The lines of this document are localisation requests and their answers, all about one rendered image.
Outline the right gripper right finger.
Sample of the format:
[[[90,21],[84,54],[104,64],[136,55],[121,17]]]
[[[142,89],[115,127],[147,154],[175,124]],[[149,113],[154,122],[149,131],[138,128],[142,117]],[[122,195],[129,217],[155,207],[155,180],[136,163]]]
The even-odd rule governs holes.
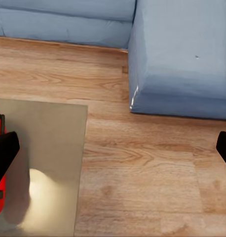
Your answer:
[[[217,140],[216,149],[218,150],[219,154],[222,156],[224,161],[226,162],[226,132],[220,132]]]

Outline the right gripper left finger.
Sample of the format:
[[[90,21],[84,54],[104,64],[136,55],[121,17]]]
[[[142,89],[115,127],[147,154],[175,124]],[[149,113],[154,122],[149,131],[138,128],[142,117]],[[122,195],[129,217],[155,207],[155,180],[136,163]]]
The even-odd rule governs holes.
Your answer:
[[[15,131],[0,135],[0,180],[19,150],[19,140]]]

